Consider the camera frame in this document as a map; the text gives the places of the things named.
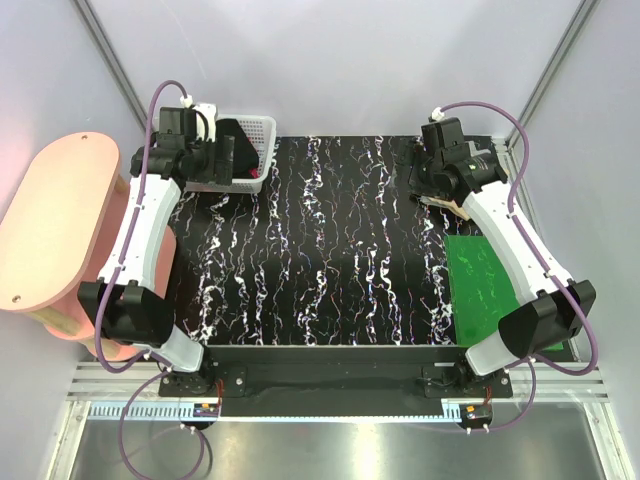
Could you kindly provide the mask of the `black daisy t-shirt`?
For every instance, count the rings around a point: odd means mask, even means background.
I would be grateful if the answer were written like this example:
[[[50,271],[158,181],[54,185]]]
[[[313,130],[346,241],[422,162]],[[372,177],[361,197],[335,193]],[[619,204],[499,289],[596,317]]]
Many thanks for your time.
[[[259,155],[236,119],[222,119],[216,122],[216,141],[224,135],[232,135],[235,140],[234,178],[245,179],[245,172],[259,167]]]

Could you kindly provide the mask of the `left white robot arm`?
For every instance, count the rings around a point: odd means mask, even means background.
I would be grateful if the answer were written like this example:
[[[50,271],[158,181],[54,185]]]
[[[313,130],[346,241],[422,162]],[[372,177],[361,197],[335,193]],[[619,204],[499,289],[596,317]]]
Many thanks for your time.
[[[184,97],[163,107],[149,124],[144,144],[131,158],[130,192],[111,252],[92,281],[81,282],[78,301],[94,326],[93,347],[104,369],[119,367],[106,357],[104,343],[134,348],[134,360],[151,358],[196,396],[215,386],[216,372],[205,365],[204,348],[175,324],[174,308],[157,293],[156,268],[169,219],[185,186],[196,180],[232,179],[234,148],[242,131],[225,132],[213,103]]]

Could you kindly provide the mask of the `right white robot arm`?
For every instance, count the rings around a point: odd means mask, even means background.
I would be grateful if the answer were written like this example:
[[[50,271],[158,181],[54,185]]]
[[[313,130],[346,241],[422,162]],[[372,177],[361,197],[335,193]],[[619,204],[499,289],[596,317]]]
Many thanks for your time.
[[[404,162],[412,194],[473,221],[506,271],[518,306],[494,333],[469,347],[454,384],[476,396],[490,375],[576,337],[596,299],[588,280],[577,281],[554,258],[510,198],[512,184],[500,162],[466,140],[456,117],[434,110],[411,142]]]

